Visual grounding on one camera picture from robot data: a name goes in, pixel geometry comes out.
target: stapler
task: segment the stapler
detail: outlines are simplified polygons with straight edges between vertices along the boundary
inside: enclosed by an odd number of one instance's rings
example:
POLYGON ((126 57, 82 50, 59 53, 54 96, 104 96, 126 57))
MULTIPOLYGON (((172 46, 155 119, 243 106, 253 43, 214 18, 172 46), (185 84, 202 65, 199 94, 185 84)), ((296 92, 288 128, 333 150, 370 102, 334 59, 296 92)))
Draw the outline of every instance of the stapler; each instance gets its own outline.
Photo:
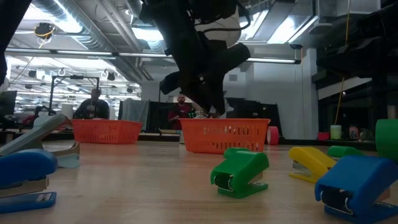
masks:
POLYGON ((343 156, 363 156, 364 154, 354 147, 346 146, 332 146, 328 149, 328 156, 332 157, 334 160, 339 160, 343 156))
POLYGON ((27 149, 0 157, 0 213, 48 208, 56 192, 36 193, 49 184, 47 175, 57 170, 55 156, 42 149, 27 149))
POLYGON ((316 183, 336 164, 336 161, 314 147, 293 147, 289 157, 293 159, 293 168, 299 171, 289 173, 289 176, 311 183, 316 183))
POLYGON ((374 223, 398 215, 398 207, 379 197, 398 178, 394 161, 380 157, 342 157, 315 185, 325 212, 353 223, 374 223))
MULTIPOLYGON (((34 122, 33 129, 0 148, 0 156, 24 149, 43 149, 42 139, 65 124, 71 124, 71 122, 63 114, 39 116, 34 122)), ((80 166, 80 144, 77 142, 70 149, 55 151, 53 154, 57 157, 60 167, 76 168, 80 166)))
POLYGON ((244 198, 268 188, 258 182, 262 171, 269 167, 268 158, 262 152, 227 149, 226 160, 211 171, 210 182, 218 186, 218 192, 234 198, 244 198))

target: plastic basket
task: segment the plastic basket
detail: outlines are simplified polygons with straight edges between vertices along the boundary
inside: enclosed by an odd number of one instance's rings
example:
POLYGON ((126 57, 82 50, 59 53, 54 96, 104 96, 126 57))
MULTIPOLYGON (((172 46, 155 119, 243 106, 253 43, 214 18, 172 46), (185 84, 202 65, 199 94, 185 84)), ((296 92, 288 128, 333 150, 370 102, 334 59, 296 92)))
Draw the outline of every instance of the plastic basket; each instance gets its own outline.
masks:
POLYGON ((105 144, 134 144, 142 123, 110 120, 72 120, 75 141, 105 144))
POLYGON ((262 152, 269 119, 180 119, 190 152, 222 154, 230 147, 262 152))

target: yellow stapler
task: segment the yellow stapler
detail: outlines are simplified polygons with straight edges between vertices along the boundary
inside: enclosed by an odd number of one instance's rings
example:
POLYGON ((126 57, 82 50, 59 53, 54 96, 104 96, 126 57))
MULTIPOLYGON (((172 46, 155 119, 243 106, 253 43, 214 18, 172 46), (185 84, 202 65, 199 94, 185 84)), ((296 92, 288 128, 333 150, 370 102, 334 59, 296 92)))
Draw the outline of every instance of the yellow stapler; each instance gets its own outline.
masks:
POLYGON ((293 168, 300 171, 289 176, 311 183, 316 183, 336 164, 336 161, 314 147, 293 147, 289 157, 293 159, 293 168))

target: wooden table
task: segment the wooden table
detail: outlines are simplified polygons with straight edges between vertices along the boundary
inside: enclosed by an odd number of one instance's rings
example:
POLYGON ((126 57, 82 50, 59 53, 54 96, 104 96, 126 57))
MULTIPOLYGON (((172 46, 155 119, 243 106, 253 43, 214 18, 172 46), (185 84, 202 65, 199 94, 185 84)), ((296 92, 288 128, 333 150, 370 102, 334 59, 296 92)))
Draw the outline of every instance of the wooden table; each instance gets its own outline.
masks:
MULTIPOLYGON (((51 150, 71 142, 52 142, 51 150)), ((59 169, 49 190, 53 208, 0 215, 0 223, 346 223, 323 211, 314 185, 288 176, 290 146, 268 147, 269 189, 244 199, 217 194, 210 172, 222 155, 194 154, 174 142, 81 145, 81 167, 59 169)), ((398 185, 388 202, 398 204, 398 185)), ((398 223, 398 217, 383 223, 398 223)))

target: man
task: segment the man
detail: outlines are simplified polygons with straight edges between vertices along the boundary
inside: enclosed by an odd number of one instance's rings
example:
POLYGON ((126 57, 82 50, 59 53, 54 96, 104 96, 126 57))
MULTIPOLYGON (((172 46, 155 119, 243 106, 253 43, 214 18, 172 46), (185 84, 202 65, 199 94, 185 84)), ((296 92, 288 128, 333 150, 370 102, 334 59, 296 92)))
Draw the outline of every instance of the man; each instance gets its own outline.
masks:
POLYGON ((101 90, 92 89, 91 99, 85 100, 77 108, 73 118, 75 119, 109 119, 109 105, 104 100, 100 100, 101 90))
POLYGON ((169 123, 173 130, 182 130, 180 118, 188 118, 188 113, 191 107, 185 103, 185 96, 179 94, 177 98, 178 103, 169 112, 169 123))

